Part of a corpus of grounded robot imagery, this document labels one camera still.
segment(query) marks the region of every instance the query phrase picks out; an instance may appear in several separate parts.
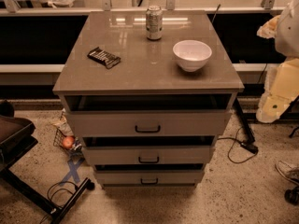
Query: silver can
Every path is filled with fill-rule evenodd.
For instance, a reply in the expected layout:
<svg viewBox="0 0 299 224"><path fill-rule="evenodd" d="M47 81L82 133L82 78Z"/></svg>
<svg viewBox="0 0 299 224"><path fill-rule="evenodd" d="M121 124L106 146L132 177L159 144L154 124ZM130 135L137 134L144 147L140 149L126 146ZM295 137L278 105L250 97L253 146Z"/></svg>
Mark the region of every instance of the silver can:
<svg viewBox="0 0 299 224"><path fill-rule="evenodd" d="M162 19L161 7L149 6L146 13L147 38L149 40L159 40L162 37Z"/></svg>

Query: black chair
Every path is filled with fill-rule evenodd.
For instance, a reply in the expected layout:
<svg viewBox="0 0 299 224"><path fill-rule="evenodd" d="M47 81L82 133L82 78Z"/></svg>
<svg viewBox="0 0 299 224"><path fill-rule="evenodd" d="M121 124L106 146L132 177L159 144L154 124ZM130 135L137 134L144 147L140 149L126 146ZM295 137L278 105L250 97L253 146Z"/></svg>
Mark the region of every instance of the black chair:
<svg viewBox="0 0 299 224"><path fill-rule="evenodd" d="M38 143L32 136L35 129L34 123L29 119L7 117L0 112L0 178L48 213L52 219L51 223L59 223L85 189L94 189L94 183L85 178L81 185L76 187L75 193L67 203L61 207L15 176L9 167Z"/></svg>

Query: drawer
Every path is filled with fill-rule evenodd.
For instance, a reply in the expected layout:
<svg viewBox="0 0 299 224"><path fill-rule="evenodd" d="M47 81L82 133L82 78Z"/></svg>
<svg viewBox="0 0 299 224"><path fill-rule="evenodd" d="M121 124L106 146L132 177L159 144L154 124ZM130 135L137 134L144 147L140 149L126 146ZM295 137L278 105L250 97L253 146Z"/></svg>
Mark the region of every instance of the drawer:
<svg viewBox="0 0 299 224"><path fill-rule="evenodd" d="M77 137L221 135L230 112L66 114Z"/></svg>
<svg viewBox="0 0 299 224"><path fill-rule="evenodd" d="M90 165L207 163L214 147L84 147L82 152Z"/></svg>
<svg viewBox="0 0 299 224"><path fill-rule="evenodd" d="M105 186L196 186L204 164L95 166L94 177Z"/></svg>

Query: white bowl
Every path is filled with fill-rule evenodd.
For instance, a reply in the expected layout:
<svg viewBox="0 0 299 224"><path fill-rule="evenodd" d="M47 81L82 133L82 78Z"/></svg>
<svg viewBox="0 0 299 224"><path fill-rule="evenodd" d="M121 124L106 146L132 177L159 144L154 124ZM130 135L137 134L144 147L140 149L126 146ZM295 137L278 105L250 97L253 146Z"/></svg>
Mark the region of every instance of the white bowl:
<svg viewBox="0 0 299 224"><path fill-rule="evenodd" d="M184 40L173 47L176 63L185 71L202 68L212 55L212 49L204 42Z"/></svg>

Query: black drawer handle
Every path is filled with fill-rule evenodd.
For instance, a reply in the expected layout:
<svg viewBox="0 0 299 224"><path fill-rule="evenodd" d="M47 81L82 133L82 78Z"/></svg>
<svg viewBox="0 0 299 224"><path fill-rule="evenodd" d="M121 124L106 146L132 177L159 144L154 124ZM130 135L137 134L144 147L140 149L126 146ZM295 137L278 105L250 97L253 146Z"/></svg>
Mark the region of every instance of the black drawer handle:
<svg viewBox="0 0 299 224"><path fill-rule="evenodd" d="M142 161L140 157L138 157L138 160L140 163L158 163L159 162L159 157L157 157L157 160L156 161Z"/></svg>
<svg viewBox="0 0 299 224"><path fill-rule="evenodd" d="M140 130L140 129L138 129L137 125L135 126L135 131L137 133L158 133L160 130L161 130L161 126L160 125L158 125L158 127L157 127L156 130Z"/></svg>
<svg viewBox="0 0 299 224"><path fill-rule="evenodd" d="M140 183L142 185L156 185L158 184L158 178L156 178L155 180L152 180L152 182L144 182L142 178L140 178Z"/></svg>

